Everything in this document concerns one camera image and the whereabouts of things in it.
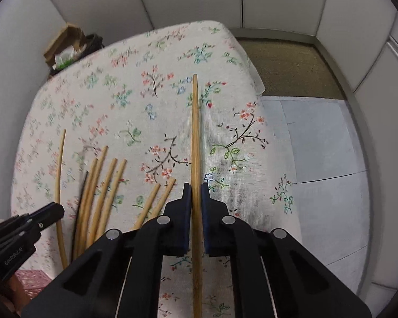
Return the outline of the brown cardboard box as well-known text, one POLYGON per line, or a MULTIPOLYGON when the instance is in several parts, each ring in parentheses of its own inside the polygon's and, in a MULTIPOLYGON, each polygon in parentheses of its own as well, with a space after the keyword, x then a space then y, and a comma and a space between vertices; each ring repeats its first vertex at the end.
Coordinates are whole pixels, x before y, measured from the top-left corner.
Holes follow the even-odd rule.
POLYGON ((86 42, 87 40, 83 30, 75 24, 67 23, 44 51, 46 64, 52 68, 56 63, 56 55, 60 54, 68 47, 73 47, 74 50, 81 50, 86 42))

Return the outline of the pink perforated utensil holder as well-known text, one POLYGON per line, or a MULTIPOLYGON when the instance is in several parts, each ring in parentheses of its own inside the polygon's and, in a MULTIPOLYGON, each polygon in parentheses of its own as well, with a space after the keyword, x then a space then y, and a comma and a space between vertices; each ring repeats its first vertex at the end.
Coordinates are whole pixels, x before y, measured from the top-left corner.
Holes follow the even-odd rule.
POLYGON ((26 294, 35 298, 45 287, 51 283, 51 278, 42 270, 17 270, 15 272, 18 280, 22 283, 26 294))

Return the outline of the curved wooden chopstick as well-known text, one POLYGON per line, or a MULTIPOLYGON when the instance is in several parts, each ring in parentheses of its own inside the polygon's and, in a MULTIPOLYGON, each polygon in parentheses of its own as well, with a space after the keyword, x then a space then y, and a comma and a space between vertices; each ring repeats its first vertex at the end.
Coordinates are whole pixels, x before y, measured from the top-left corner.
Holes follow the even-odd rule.
MULTIPOLYGON (((64 141, 66 137, 66 130, 64 129, 61 134, 60 144, 59 144, 59 153, 57 157, 57 173, 55 177, 55 186, 54 186, 54 201, 57 204, 61 204, 61 171, 62 171, 62 157, 64 151, 64 141)), ((59 256, 62 264, 62 268, 66 269, 68 266, 67 254, 64 247, 64 235, 62 231, 62 222, 59 220, 56 222, 57 229, 57 243, 59 248, 59 256)))

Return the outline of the white lower cabinets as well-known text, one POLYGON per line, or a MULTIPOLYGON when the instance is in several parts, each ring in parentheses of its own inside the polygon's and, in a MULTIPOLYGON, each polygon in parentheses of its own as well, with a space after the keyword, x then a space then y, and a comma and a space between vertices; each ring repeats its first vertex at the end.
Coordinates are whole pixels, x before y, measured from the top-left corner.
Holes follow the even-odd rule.
POLYGON ((382 309, 398 295, 398 0, 51 0, 67 21, 112 43, 147 29, 188 21, 220 21, 241 38, 268 44, 314 45, 339 82, 362 148, 355 156, 335 134, 334 119, 312 121, 305 103, 288 103, 298 185, 304 200, 303 236, 320 240, 334 218, 315 213, 340 198, 329 189, 368 169, 370 253, 362 295, 382 309), (323 194, 313 187, 327 188, 323 194))

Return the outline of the floral tablecloth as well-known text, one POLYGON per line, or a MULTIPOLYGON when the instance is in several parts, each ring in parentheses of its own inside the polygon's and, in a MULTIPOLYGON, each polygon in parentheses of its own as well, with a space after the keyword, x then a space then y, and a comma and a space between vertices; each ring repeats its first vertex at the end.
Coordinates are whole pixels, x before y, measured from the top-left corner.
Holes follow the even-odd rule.
POLYGON ((261 99, 264 84, 245 50, 218 21, 196 21, 112 44, 48 80, 23 126, 11 187, 14 214, 54 199, 61 171, 64 247, 72 249, 77 208, 93 159, 108 152, 95 190, 88 231, 103 182, 121 162, 107 226, 130 231, 155 184, 181 198, 190 181, 193 75, 198 75, 201 176, 210 196, 252 228, 283 228, 300 238, 293 194, 297 179, 286 119, 279 103, 261 99))

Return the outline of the olive floor mat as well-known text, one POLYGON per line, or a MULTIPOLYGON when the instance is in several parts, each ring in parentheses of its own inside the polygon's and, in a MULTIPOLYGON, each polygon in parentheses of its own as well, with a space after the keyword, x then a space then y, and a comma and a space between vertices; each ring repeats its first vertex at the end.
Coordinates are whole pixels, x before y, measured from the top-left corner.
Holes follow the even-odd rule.
POLYGON ((263 96, 344 100, 341 85, 312 45, 239 38, 265 86, 263 96))

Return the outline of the black trash bin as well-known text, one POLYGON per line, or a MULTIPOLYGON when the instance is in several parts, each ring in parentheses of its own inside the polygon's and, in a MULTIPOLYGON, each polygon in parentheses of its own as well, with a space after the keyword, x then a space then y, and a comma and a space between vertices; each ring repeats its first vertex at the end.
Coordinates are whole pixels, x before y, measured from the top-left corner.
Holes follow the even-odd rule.
POLYGON ((103 38, 101 36, 99 36, 98 34, 88 34, 86 36, 86 45, 85 48, 83 49, 83 51, 76 55, 74 59, 68 60, 66 61, 65 64, 61 65, 60 67, 58 67, 57 69, 51 68, 51 70, 49 71, 49 77, 53 77, 56 74, 58 74, 59 72, 63 71, 64 69, 66 69, 67 67, 71 66, 73 63, 93 54, 94 52, 97 52, 98 50, 101 50, 104 48, 103 45, 103 38))

